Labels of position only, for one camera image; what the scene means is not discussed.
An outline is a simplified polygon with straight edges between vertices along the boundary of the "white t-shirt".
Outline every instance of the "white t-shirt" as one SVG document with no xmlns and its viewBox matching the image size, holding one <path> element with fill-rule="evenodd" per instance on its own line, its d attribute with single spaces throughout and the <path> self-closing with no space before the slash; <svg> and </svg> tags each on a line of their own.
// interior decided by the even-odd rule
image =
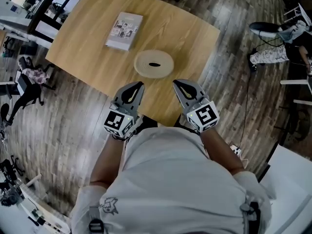
<svg viewBox="0 0 312 234">
<path fill-rule="evenodd" d="M 121 166 L 108 190 L 80 189 L 73 234 L 89 232 L 89 207 L 96 205 L 109 234 L 242 234 L 246 190 L 260 198 L 261 217 L 270 221 L 269 199 L 254 174 L 232 176 L 187 130 L 143 130 L 129 140 Z"/>
</svg>

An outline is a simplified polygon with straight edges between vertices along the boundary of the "person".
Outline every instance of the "person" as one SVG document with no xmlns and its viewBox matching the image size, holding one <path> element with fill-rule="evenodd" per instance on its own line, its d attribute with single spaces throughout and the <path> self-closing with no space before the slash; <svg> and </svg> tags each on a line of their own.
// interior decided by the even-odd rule
<svg viewBox="0 0 312 234">
<path fill-rule="evenodd" d="M 312 68 L 309 58 L 312 58 L 312 36 L 304 32 L 293 40 L 292 44 L 286 43 L 277 47 L 270 47 L 262 51 L 253 51 L 247 55 L 251 69 L 260 63 L 277 63 L 290 60 L 293 63 L 302 65 L 307 74 L 312 76 Z"/>
<path fill-rule="evenodd" d="M 50 87 L 45 84 L 51 76 L 51 73 L 48 72 L 48 70 L 50 67 L 54 67 L 54 64 L 50 63 L 45 69 L 41 69 L 39 68 L 41 65 L 37 65 L 36 67 L 33 65 L 30 57 L 27 57 L 27 59 L 25 59 L 25 57 L 21 57 L 18 61 L 18 65 L 22 70 L 22 74 L 26 75 L 33 82 L 50 90 L 56 89 L 56 86 Z"/>
<path fill-rule="evenodd" d="M 13 107 L 12 113 L 10 115 L 10 118 L 8 120 L 3 119 L 3 122 L 7 125 L 7 126 L 12 126 L 13 124 L 13 120 L 14 120 L 14 116 L 15 114 L 18 112 L 18 110 L 20 109 L 20 107 L 22 107 L 23 109 L 30 105 L 27 104 L 29 102 L 32 101 L 31 104 L 35 104 L 37 99 L 39 99 L 39 103 L 41 106 L 44 105 L 44 102 L 41 101 L 41 88 L 39 84 L 30 84 L 26 87 L 24 94 L 15 102 L 15 105 Z"/>
<path fill-rule="evenodd" d="M 72 233 L 90 233 L 100 219 L 108 234 L 242 234 L 251 198 L 264 233 L 269 199 L 216 130 L 141 127 L 126 142 L 108 137 L 89 185 L 79 190 Z"/>
</svg>

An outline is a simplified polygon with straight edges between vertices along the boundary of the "wooden table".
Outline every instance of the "wooden table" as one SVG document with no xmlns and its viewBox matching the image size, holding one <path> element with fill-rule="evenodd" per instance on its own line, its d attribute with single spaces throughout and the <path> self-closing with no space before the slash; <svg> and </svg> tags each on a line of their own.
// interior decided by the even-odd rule
<svg viewBox="0 0 312 234">
<path fill-rule="evenodd" d="M 120 12 L 143 15 L 130 51 L 105 46 Z M 197 81 L 215 46 L 219 30 L 200 18 L 160 0 L 80 0 L 47 54 L 66 72 L 113 98 L 133 81 L 145 92 L 138 111 L 166 126 L 173 126 L 182 108 L 172 81 Z M 162 79 L 140 76 L 134 70 L 138 52 L 158 49 L 175 62 L 174 71 Z"/>
<path fill-rule="evenodd" d="M 0 30 L 0 49 L 2 48 L 2 45 L 4 43 L 5 36 L 6 36 L 6 31 Z"/>
</svg>

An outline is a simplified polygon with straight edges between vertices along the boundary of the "book cover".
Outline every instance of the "book cover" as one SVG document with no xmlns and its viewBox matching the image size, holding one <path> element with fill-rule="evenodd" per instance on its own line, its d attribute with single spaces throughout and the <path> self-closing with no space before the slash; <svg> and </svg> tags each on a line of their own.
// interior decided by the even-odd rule
<svg viewBox="0 0 312 234">
<path fill-rule="evenodd" d="M 121 12 L 106 41 L 106 46 L 129 50 L 142 22 L 143 16 Z"/>
</svg>

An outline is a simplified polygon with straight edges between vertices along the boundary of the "sleeve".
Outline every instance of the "sleeve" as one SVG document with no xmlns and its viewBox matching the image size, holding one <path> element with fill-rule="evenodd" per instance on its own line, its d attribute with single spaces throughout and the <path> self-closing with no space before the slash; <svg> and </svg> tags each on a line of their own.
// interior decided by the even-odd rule
<svg viewBox="0 0 312 234">
<path fill-rule="evenodd" d="M 270 225 L 272 218 L 271 203 L 265 189 L 258 183 L 255 175 L 248 171 L 235 174 L 234 179 L 246 189 L 248 194 L 252 194 L 259 203 L 261 218 L 264 221 L 265 229 Z"/>
<path fill-rule="evenodd" d="M 101 186 L 86 186 L 80 188 L 76 205 L 71 212 L 73 234 L 89 233 L 89 224 L 91 222 L 89 208 L 90 206 L 98 205 L 99 200 L 105 193 L 106 189 Z"/>
</svg>

